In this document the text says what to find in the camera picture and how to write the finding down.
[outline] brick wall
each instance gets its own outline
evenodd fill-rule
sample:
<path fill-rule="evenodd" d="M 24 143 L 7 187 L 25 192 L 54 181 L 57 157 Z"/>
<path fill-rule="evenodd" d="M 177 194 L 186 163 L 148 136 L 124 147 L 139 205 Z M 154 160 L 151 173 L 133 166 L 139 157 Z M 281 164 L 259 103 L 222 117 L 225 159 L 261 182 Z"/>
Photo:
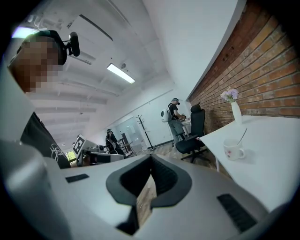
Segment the brick wall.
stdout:
<path fill-rule="evenodd" d="M 239 92 L 242 114 L 300 117 L 296 51 L 275 17 L 252 2 L 189 98 L 192 105 L 200 102 L 206 111 L 206 133 L 234 120 L 230 103 L 220 97 L 229 86 Z"/>

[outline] ceiling light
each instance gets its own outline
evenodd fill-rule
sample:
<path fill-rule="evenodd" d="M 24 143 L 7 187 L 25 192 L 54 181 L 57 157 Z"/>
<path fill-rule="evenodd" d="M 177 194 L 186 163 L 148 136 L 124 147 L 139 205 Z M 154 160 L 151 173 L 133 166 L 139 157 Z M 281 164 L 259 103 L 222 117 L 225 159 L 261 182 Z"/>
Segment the ceiling light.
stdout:
<path fill-rule="evenodd" d="M 115 73 L 116 75 L 120 76 L 121 78 L 125 79 L 129 83 L 135 82 L 135 80 L 132 77 L 130 77 L 129 75 L 124 73 L 122 70 L 118 69 L 112 63 L 107 67 L 107 69 L 110 70 L 111 72 Z"/>
<path fill-rule="evenodd" d="M 38 30 L 33 28 L 18 27 L 14 31 L 12 38 L 26 38 L 28 35 L 34 34 L 36 32 L 38 32 Z"/>

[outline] white print on shirt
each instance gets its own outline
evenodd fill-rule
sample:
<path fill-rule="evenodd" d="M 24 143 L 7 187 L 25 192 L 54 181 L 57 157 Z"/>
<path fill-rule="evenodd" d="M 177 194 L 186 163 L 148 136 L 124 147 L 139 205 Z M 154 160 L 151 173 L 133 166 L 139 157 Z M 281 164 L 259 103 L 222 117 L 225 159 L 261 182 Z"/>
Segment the white print on shirt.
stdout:
<path fill-rule="evenodd" d="M 51 150 L 51 158 L 53 158 L 56 162 L 58 161 L 58 158 L 61 155 L 67 158 L 66 155 L 63 153 L 63 151 L 60 150 L 60 148 L 55 143 L 51 144 L 50 150 Z"/>

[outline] white mug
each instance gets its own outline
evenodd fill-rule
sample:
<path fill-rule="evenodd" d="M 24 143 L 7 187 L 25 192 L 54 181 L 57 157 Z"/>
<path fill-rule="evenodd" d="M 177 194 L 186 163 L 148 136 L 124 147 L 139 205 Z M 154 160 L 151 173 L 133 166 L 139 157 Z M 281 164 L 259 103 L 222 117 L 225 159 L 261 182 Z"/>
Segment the white mug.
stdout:
<path fill-rule="evenodd" d="M 230 138 L 224 140 L 224 151 L 229 160 L 237 160 L 246 156 L 245 151 L 242 148 L 242 141 L 237 145 L 238 142 L 239 140 Z"/>

